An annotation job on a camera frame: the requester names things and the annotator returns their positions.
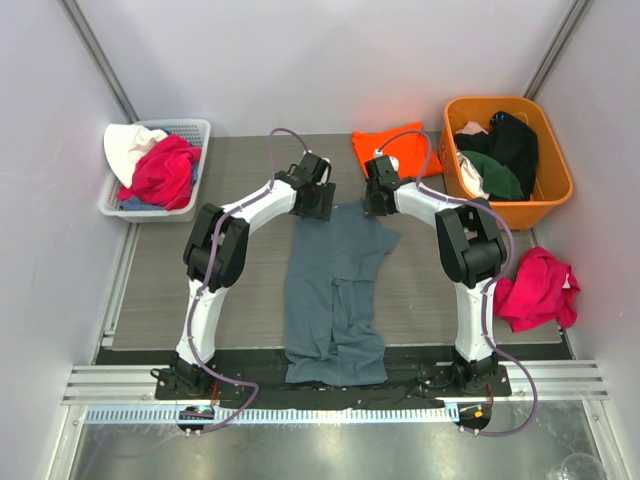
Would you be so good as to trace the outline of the orange t shirt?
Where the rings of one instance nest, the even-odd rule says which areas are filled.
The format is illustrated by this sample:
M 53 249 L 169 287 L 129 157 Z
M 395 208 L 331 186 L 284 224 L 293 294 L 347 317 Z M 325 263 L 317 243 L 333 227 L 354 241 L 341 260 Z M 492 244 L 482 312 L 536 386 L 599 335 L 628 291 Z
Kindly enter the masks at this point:
M 410 130 L 422 130 L 421 122 L 412 122 L 404 126 L 378 133 L 353 132 L 351 135 L 352 148 L 364 176 L 367 176 L 365 163 L 374 158 L 374 153 L 380 146 L 394 135 Z M 437 154 L 428 146 L 427 140 L 421 134 L 407 134 L 392 141 L 383 149 L 385 155 L 395 157 L 399 162 L 398 174 L 401 178 L 417 177 L 424 165 L 427 155 L 430 155 L 427 168 L 422 178 L 441 175 L 443 168 Z

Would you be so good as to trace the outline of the grey-blue t shirt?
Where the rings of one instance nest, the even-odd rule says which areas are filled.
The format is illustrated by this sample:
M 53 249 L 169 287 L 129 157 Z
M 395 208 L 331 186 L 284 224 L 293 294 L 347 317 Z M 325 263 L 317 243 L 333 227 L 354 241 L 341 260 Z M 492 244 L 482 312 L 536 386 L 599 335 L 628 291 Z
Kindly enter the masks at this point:
M 361 200 L 334 206 L 328 221 L 297 220 L 284 293 L 287 382 L 386 381 L 385 345 L 373 328 L 375 281 L 400 238 Z

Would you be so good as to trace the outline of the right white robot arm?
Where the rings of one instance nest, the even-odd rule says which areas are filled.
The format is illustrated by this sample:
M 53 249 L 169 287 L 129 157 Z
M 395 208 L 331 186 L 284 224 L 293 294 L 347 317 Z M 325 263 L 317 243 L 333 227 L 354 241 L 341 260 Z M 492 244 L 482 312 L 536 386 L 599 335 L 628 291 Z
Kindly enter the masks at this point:
M 395 158 L 380 152 L 365 163 L 365 212 L 411 216 L 435 229 L 441 267 L 456 292 L 451 380 L 460 393 L 475 394 L 498 369 L 492 281 L 501 273 L 507 249 L 486 201 L 437 192 L 411 178 L 402 179 L 398 169 Z

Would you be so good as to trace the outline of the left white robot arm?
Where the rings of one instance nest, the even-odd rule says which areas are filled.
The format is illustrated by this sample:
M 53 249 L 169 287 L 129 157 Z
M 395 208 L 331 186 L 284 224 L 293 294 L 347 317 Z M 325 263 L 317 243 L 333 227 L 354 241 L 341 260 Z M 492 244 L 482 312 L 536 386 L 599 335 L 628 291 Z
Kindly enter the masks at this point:
M 299 163 L 274 174 L 254 193 L 224 206 L 207 204 L 196 216 L 183 254 L 189 299 L 181 338 L 169 365 L 153 369 L 160 388 L 205 397 L 216 375 L 209 362 L 231 287 L 242 275 L 250 236 L 280 215 L 327 221 L 336 185 L 330 160 L 305 152 Z

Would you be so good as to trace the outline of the white garment in tub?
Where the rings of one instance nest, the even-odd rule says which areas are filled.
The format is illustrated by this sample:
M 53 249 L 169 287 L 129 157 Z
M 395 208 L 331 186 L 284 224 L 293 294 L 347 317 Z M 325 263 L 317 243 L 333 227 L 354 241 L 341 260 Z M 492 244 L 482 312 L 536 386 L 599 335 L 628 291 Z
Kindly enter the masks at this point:
M 475 135 L 479 133 L 487 134 L 487 131 L 475 121 L 467 122 L 462 129 L 457 131 L 457 134 L 463 135 Z M 464 186 L 473 195 L 473 197 L 481 197 L 488 200 L 490 198 L 490 194 L 485 192 L 483 188 L 483 176 L 478 172 L 474 163 L 459 148 L 456 148 L 456 156 L 461 168 L 461 176 Z

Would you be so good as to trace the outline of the dark green garment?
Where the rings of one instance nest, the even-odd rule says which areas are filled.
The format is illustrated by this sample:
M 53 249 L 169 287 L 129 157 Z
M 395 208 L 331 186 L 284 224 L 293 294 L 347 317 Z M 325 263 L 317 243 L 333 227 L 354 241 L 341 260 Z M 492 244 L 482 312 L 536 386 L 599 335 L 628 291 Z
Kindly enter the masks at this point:
M 471 159 L 478 172 L 482 174 L 483 188 L 490 194 L 488 200 L 522 201 L 524 199 L 520 182 L 508 167 L 480 152 L 470 150 L 462 152 Z

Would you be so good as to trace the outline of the black garment in tub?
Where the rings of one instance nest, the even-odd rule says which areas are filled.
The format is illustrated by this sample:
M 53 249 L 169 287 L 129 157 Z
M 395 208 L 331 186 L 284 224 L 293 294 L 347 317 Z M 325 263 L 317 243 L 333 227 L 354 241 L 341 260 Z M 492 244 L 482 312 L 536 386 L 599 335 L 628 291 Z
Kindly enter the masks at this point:
M 519 180 L 528 201 L 536 180 L 539 160 L 538 137 L 522 120 L 505 111 L 495 112 L 489 120 L 487 134 L 454 134 L 461 151 L 480 152 L 508 167 Z

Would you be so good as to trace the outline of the pink shirt in basket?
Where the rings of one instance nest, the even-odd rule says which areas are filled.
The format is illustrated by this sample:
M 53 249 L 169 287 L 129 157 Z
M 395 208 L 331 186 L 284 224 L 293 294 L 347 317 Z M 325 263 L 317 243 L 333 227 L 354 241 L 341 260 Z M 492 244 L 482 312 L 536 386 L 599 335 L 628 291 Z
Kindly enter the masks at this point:
M 149 204 L 149 210 L 184 208 L 191 199 L 201 155 L 201 147 L 175 134 L 167 136 L 139 160 L 132 185 L 118 191 L 119 202 L 136 197 Z

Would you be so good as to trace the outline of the orange plastic tub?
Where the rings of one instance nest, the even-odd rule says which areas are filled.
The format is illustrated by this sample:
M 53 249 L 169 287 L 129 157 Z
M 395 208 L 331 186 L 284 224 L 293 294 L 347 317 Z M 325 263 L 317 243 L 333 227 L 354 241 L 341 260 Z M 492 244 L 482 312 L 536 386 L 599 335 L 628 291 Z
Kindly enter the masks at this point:
M 564 156 L 544 111 L 529 99 L 518 96 L 467 96 L 455 98 L 445 106 L 444 126 L 437 153 L 443 168 L 446 192 L 454 197 L 471 197 L 471 192 L 462 179 L 454 133 L 469 121 L 488 127 L 490 117 L 498 111 L 507 112 L 523 121 L 538 137 L 539 161 L 530 199 L 490 203 L 491 208 L 507 222 L 510 229 L 529 230 L 552 209 L 565 203 L 574 188 Z

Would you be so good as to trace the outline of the blue cloth in basket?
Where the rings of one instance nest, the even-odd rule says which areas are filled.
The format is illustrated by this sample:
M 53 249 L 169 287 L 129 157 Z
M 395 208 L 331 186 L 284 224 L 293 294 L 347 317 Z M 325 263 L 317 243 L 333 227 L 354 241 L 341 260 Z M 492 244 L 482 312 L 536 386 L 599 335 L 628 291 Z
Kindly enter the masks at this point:
M 149 204 L 136 197 L 131 197 L 127 200 L 121 201 L 119 205 L 119 209 L 121 211 L 148 211 L 149 208 Z

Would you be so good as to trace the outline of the pink shirt on table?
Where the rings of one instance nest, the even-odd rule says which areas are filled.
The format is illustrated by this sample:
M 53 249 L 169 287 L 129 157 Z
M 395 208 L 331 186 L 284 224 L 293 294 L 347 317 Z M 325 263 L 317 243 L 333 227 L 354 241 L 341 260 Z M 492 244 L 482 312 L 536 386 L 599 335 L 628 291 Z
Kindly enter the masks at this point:
M 581 291 L 572 267 L 537 246 L 522 255 L 514 280 L 497 282 L 494 314 L 521 333 L 555 320 L 561 328 L 577 320 L 575 299 Z

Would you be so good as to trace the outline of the white cloth in basket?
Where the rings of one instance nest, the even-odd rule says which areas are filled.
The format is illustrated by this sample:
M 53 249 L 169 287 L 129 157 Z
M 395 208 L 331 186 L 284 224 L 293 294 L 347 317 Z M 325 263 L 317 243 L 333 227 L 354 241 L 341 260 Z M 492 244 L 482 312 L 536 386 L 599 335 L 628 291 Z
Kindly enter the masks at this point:
M 139 160 L 168 134 L 137 124 L 109 124 L 103 137 L 105 156 L 111 171 L 121 185 L 129 188 Z

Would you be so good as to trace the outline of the white perforated basket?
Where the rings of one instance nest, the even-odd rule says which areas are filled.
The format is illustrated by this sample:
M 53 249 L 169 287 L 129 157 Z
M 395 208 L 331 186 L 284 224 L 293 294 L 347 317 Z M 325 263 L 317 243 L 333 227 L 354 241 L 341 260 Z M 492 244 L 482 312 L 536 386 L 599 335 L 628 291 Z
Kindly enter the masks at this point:
M 121 210 L 117 193 L 121 186 L 113 173 L 108 173 L 103 186 L 99 210 L 108 217 L 116 217 L 132 224 L 145 223 L 186 223 L 195 216 L 197 198 L 202 184 L 201 178 L 206 164 L 208 141 L 211 133 L 211 125 L 204 119 L 156 119 L 134 122 L 150 129 L 162 129 L 173 134 L 178 134 L 191 145 L 202 148 L 201 159 L 198 163 L 196 182 L 192 189 L 189 203 L 182 209 L 166 210 Z

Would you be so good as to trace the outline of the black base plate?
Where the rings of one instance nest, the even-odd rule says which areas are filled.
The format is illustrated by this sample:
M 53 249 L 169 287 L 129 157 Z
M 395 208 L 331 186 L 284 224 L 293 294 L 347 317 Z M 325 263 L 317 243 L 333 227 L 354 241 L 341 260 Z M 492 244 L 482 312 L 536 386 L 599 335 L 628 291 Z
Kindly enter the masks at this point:
M 404 409 L 434 406 L 438 397 L 452 397 L 451 346 L 389 347 L 384 361 L 385 383 L 372 386 L 331 387 L 319 382 L 289 384 L 285 373 L 289 365 L 282 349 L 233 349 L 218 351 L 212 367 L 231 378 L 259 384 L 253 408 L 343 410 Z M 251 391 L 224 385 L 211 379 L 197 388 L 181 385 L 163 371 L 173 366 L 175 354 L 169 350 L 116 351 L 102 347 L 97 356 L 100 366 L 145 366 L 147 376 L 156 381 L 159 400 L 196 400 L 214 397 L 223 407 L 238 408 Z

